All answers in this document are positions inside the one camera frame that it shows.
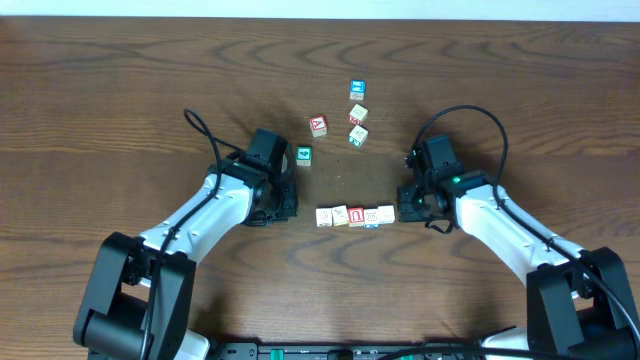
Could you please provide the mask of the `plain cream wooden block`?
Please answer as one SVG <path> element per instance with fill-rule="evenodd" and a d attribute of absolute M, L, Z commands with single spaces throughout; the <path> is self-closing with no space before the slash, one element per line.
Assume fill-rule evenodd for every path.
<path fill-rule="evenodd" d="M 393 205 L 381 205 L 378 207 L 378 221 L 380 224 L 391 224 L 396 219 Z"/>

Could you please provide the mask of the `cream block with yellow side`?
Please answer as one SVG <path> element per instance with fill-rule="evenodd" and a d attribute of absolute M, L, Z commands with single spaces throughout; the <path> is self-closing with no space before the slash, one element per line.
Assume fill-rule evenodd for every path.
<path fill-rule="evenodd" d="M 333 225 L 332 210 L 330 208 L 317 208 L 315 215 L 318 227 L 331 227 Z"/>

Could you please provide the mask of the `blue-edged number 3 block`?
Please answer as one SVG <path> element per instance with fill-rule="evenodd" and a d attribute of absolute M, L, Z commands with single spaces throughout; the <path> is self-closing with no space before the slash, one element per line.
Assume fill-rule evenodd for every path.
<path fill-rule="evenodd" d="M 364 227 L 365 228 L 378 228 L 380 226 L 379 211 L 375 209 L 364 210 Z"/>

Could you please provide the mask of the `red U wooden block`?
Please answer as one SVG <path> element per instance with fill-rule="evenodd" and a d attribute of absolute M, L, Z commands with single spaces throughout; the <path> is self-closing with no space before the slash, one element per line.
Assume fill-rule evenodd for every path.
<path fill-rule="evenodd" d="M 350 227 L 363 227 L 365 224 L 364 208 L 352 207 L 347 209 Z"/>

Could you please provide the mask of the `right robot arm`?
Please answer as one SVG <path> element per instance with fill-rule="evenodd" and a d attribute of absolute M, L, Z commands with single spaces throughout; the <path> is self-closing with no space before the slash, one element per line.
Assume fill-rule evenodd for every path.
<path fill-rule="evenodd" d="M 446 135 L 412 147 L 414 174 L 398 189 L 399 219 L 485 244 L 524 284 L 527 324 L 480 340 L 487 359 L 515 351 L 581 359 L 636 359 L 639 318 L 621 258 L 589 251 L 529 215 L 483 171 L 465 171 Z"/>

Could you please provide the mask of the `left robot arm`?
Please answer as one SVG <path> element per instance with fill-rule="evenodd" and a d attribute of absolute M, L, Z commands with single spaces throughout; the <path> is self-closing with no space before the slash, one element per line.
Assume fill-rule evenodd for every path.
<path fill-rule="evenodd" d="M 101 244 L 73 329 L 91 359 L 204 359 L 210 341 L 188 328 L 197 266 L 238 225 L 297 214 L 294 156 L 265 129 L 212 164 L 195 195 L 136 237 Z"/>

